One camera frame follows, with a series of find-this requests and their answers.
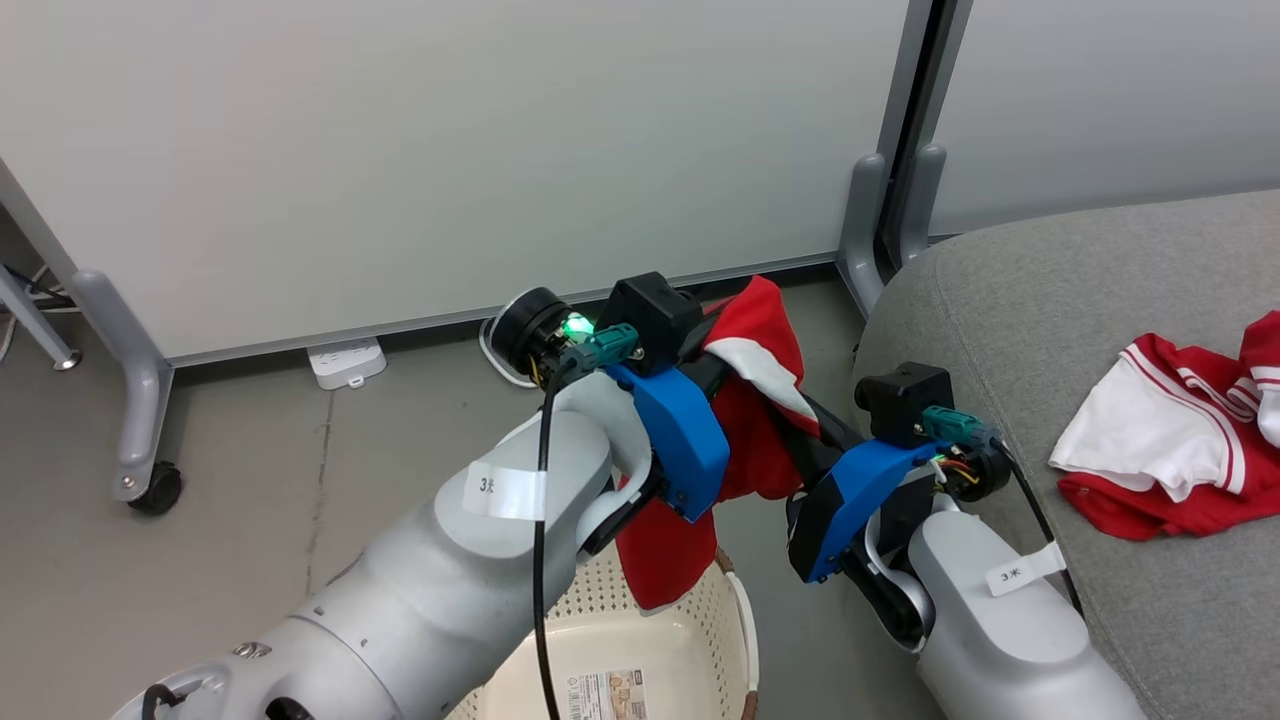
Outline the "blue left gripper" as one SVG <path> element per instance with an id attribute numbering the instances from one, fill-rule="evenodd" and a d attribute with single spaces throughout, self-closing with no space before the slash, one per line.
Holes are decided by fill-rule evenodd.
<path id="1" fill-rule="evenodd" d="M 623 364 L 605 374 L 631 393 L 653 454 L 666 478 L 663 501 L 694 524 L 719 498 L 730 443 L 710 407 L 736 370 L 704 350 L 704 340 L 686 341 L 686 374 L 668 366 L 639 375 Z"/>

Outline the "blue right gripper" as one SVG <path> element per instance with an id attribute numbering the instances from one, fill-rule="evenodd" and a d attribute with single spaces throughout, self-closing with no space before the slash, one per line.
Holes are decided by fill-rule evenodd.
<path id="1" fill-rule="evenodd" d="M 805 583 L 840 571 L 846 552 L 868 542 L 882 556 L 905 546 L 932 514 L 943 446 L 863 441 L 840 416 L 801 392 L 815 433 L 795 423 L 785 448 L 803 479 L 786 505 L 788 561 Z"/>

